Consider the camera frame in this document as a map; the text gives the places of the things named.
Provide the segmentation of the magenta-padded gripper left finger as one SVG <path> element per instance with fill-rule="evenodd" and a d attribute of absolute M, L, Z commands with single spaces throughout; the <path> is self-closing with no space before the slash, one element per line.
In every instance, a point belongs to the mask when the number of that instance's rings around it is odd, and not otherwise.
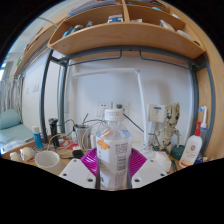
<path fill-rule="evenodd" d="M 60 173 L 60 177 L 84 188 L 98 189 L 97 150 L 90 150 L 81 159 L 73 158 Z"/>

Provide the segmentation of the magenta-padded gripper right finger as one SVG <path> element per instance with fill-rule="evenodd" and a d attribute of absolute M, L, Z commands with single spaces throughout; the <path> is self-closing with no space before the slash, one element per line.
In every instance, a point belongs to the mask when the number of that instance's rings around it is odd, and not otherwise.
<path fill-rule="evenodd" d="M 129 186 L 140 188 L 165 177 L 169 173 L 169 158 L 164 152 L 141 154 L 133 149 L 129 158 Z"/>

